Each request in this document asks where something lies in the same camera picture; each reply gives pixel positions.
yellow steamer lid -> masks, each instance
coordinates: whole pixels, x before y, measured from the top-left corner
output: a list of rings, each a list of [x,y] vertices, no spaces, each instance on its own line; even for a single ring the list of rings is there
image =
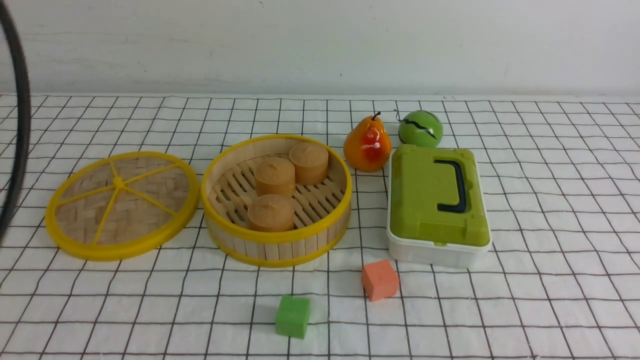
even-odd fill
[[[161,152],[100,160],[68,178],[45,212],[51,238],[90,261],[132,258],[171,240],[198,207],[193,169]]]

black handle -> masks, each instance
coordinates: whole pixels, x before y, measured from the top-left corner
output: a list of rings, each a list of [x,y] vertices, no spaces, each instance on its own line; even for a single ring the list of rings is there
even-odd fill
[[[462,175],[462,167],[459,163],[450,160],[434,160],[436,164],[449,164],[456,171],[456,184],[458,185],[459,202],[456,205],[438,204],[438,211],[462,214],[467,210],[467,192],[465,191],[465,178]]]

black cable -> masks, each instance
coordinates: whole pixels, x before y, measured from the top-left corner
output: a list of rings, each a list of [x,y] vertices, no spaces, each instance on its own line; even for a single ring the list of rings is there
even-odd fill
[[[31,134],[31,94],[29,92],[29,76],[27,63],[20,44],[20,37],[15,28],[13,19],[6,8],[4,1],[0,0],[0,23],[4,31],[4,37],[11,53],[13,73],[15,76],[15,92],[18,108],[18,130],[15,140],[15,158],[9,188],[4,198],[4,206],[0,213],[0,241],[6,234],[9,223],[15,213],[15,207],[20,197],[24,173],[27,169],[27,157],[29,156],[29,136]]]

green toy ball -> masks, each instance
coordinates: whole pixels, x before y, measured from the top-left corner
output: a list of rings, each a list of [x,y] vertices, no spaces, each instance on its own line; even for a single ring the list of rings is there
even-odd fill
[[[407,114],[398,127],[400,141],[421,147],[437,147],[442,140],[442,123],[428,111]]]

green lid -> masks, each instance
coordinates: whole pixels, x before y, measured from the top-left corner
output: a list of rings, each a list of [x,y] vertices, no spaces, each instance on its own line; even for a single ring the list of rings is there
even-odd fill
[[[398,238],[482,247],[489,227],[467,149],[401,145],[392,155],[391,232]]]

